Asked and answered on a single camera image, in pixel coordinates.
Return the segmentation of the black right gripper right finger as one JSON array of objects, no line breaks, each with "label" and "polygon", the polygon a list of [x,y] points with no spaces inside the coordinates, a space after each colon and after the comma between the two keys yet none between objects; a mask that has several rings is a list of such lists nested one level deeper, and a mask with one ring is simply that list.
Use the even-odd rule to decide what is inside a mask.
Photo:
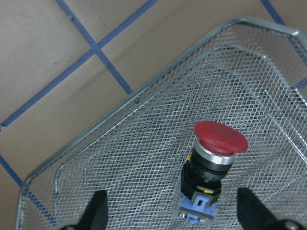
[{"label": "black right gripper right finger", "polygon": [[248,188],[237,190],[237,219],[244,230],[284,230],[278,220]]}]

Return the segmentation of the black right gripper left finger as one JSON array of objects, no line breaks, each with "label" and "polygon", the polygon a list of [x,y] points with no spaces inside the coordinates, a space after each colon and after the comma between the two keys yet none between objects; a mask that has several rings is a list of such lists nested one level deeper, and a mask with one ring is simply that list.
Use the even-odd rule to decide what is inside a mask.
[{"label": "black right gripper left finger", "polygon": [[76,230],[105,230],[108,222],[107,191],[95,191],[85,208]]}]

